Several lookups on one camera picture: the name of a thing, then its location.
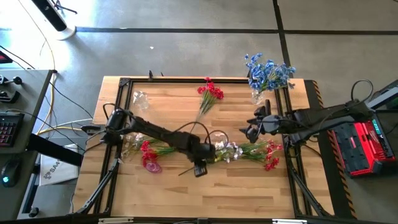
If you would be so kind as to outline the black hazard-striped platform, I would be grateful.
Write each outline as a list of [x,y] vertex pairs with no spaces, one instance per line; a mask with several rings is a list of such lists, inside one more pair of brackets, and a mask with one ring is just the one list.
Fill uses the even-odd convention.
[[320,155],[304,147],[302,156],[308,188],[325,210],[338,218],[357,218],[339,151],[331,131],[322,131],[309,144]]

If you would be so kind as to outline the small black desk device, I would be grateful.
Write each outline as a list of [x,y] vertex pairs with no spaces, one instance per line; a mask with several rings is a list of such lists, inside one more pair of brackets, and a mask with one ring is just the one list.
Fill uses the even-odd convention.
[[21,94],[18,91],[15,91],[14,93],[0,91],[0,103],[13,104],[19,99],[20,95]]

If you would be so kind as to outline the red black tool case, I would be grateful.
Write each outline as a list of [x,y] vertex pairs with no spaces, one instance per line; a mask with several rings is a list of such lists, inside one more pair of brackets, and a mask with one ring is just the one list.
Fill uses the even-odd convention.
[[380,174],[396,161],[377,119],[341,124],[331,131],[343,168],[351,178]]

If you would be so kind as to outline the black pole white round base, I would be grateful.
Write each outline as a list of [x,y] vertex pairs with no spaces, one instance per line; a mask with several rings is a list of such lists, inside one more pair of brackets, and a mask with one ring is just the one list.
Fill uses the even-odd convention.
[[54,35],[57,40],[66,40],[75,34],[76,27],[65,22],[50,0],[31,1],[54,28]]

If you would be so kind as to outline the black backlit keyboard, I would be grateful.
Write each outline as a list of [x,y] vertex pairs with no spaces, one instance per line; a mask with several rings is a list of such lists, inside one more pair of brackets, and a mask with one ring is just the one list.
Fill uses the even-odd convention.
[[0,113],[0,147],[12,147],[24,119],[22,113]]

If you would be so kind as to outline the dark screen panel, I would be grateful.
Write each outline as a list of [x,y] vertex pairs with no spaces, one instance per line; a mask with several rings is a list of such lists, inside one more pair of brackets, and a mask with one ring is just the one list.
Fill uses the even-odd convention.
[[398,110],[377,110],[376,121],[386,146],[398,157]]

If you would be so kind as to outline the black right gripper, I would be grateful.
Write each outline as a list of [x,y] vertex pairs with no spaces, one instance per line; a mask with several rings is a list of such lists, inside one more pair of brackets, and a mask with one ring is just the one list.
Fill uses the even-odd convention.
[[[269,115],[263,118],[258,118],[257,124],[261,134],[275,135],[277,133],[285,133],[288,128],[286,120],[279,115]],[[250,143],[256,143],[259,138],[259,134],[256,132],[256,127],[248,126],[246,128],[241,128],[240,131],[242,133],[247,133],[247,139]]]

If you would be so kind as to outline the black computer mouse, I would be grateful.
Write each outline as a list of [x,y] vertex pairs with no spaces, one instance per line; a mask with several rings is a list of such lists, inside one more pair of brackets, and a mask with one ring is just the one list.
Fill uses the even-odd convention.
[[1,183],[4,187],[15,186],[21,174],[21,164],[20,159],[10,159],[8,160],[1,169]]

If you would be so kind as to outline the black knob lever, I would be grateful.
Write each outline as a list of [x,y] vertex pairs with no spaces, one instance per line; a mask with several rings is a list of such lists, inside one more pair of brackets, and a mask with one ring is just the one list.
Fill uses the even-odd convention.
[[9,80],[5,76],[0,75],[0,86],[6,86],[10,83],[14,83],[15,85],[21,85],[23,81],[18,76],[14,77],[12,80]]

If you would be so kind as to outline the purple glass vase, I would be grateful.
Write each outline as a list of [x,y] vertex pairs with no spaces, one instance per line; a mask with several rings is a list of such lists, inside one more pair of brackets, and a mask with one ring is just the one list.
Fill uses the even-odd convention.
[[142,165],[144,168],[151,173],[160,173],[162,172],[161,166],[157,163],[157,161],[143,160]]

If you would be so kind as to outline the silver metal bracket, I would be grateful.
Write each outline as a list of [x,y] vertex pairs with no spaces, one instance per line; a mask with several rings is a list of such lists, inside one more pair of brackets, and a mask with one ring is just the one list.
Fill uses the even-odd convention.
[[272,224],[308,224],[306,220],[298,219],[272,219]]
[[109,218],[100,218],[98,220],[98,224],[128,224],[128,223],[134,223],[134,219],[129,217],[109,217]]

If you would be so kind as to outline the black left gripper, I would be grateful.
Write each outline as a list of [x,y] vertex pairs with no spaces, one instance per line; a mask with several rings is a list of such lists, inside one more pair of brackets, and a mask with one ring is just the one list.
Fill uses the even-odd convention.
[[218,154],[213,144],[200,142],[199,138],[192,137],[188,147],[187,158],[190,162],[208,160],[210,164],[214,164],[218,161]]

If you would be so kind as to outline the clear glass vase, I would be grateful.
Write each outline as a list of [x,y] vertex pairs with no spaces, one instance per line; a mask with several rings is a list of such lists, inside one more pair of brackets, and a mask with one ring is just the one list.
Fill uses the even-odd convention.
[[259,90],[252,90],[251,101],[254,105],[260,105],[264,99],[264,92]]
[[135,91],[133,93],[133,105],[141,110],[146,110],[149,107],[147,94],[142,91]]

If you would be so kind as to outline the red artificial flower bunch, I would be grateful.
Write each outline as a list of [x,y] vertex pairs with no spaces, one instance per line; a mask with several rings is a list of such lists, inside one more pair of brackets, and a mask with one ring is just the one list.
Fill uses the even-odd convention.
[[266,171],[271,171],[279,165],[279,156],[283,150],[283,146],[273,140],[244,143],[239,147],[242,149],[240,158],[257,162]]
[[143,166],[146,166],[148,163],[156,163],[159,157],[177,151],[176,148],[155,139],[143,141],[140,150],[142,152]]
[[224,98],[224,92],[219,87],[215,87],[211,78],[205,78],[206,84],[197,88],[197,93],[201,96],[201,103],[198,110],[196,122],[199,122],[212,107]]

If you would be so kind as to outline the grey desk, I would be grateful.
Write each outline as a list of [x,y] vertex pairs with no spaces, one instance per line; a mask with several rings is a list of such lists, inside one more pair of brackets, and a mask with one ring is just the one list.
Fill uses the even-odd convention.
[[[33,133],[52,74],[51,70],[0,70],[0,75],[6,78],[22,78],[20,85],[0,85],[0,91],[17,95],[14,103],[0,102],[0,112],[21,111],[24,116],[14,145],[0,146],[0,222],[17,218],[39,153],[74,166],[81,166],[81,154]],[[4,187],[1,183],[1,169],[13,158],[22,161],[21,174],[15,186]]]

